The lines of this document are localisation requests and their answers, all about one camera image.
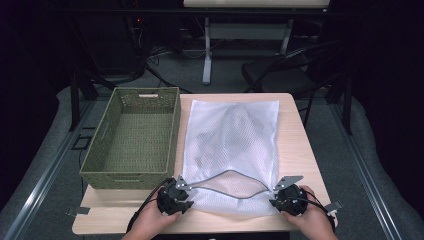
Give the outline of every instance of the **white mesh laundry bag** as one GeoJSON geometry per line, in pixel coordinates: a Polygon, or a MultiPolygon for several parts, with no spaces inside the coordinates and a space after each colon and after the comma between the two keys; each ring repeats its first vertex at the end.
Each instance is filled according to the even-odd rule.
{"type": "Polygon", "coordinates": [[[193,208],[278,214],[269,202],[278,182],[278,109],[278,101],[193,101],[182,174],[193,208]]]}

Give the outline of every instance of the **horizontal black bar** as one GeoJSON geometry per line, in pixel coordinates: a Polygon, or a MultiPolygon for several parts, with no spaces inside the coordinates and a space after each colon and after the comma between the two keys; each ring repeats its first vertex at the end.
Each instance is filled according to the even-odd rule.
{"type": "Polygon", "coordinates": [[[174,17],[225,17],[225,18],[309,18],[327,20],[365,20],[365,12],[333,12],[324,9],[251,9],[251,8],[182,8],[182,9],[49,9],[64,15],[116,15],[116,16],[174,16],[174,17]]]}

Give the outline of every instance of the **green woven basket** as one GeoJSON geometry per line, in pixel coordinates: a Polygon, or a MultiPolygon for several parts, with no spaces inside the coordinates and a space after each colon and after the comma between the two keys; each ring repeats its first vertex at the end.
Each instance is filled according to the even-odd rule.
{"type": "Polygon", "coordinates": [[[80,175],[96,189],[152,189],[174,174],[178,88],[115,88],[80,175]]]}

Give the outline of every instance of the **background table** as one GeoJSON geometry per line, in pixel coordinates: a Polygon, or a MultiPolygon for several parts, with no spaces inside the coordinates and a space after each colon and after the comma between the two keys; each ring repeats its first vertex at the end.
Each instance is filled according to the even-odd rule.
{"type": "MultiPolygon", "coordinates": [[[[303,175],[298,184],[308,185],[322,204],[330,199],[318,169],[314,154],[306,136],[296,105],[290,94],[182,94],[181,120],[177,144],[174,176],[182,173],[185,133],[192,100],[215,102],[280,102],[278,114],[277,148],[279,156],[279,178],[303,175]]],[[[81,207],[90,208],[87,215],[76,216],[72,230],[76,234],[125,233],[128,222],[141,206],[149,190],[96,190],[88,186],[81,207]]],[[[282,215],[252,217],[206,213],[189,209],[175,224],[163,233],[224,233],[290,231],[296,227],[282,215]]]]}

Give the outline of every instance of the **hand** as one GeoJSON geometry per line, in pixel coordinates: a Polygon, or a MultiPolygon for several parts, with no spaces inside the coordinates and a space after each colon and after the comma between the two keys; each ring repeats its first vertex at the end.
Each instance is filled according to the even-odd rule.
{"type": "MultiPolygon", "coordinates": [[[[158,197],[158,191],[153,194],[152,199],[158,197]]],[[[176,212],[169,216],[162,215],[158,209],[157,201],[153,200],[143,208],[131,230],[122,239],[152,239],[162,229],[173,224],[181,215],[181,212],[176,212]]]]}
{"type": "MultiPolygon", "coordinates": [[[[314,194],[312,189],[310,189],[308,186],[299,187],[314,194]]],[[[310,194],[306,195],[308,196],[308,200],[315,202],[315,199],[310,194]]],[[[287,219],[287,221],[293,225],[296,225],[300,231],[311,240],[337,239],[324,211],[313,204],[308,204],[308,207],[302,216],[292,216],[287,212],[281,213],[287,219]]]]}

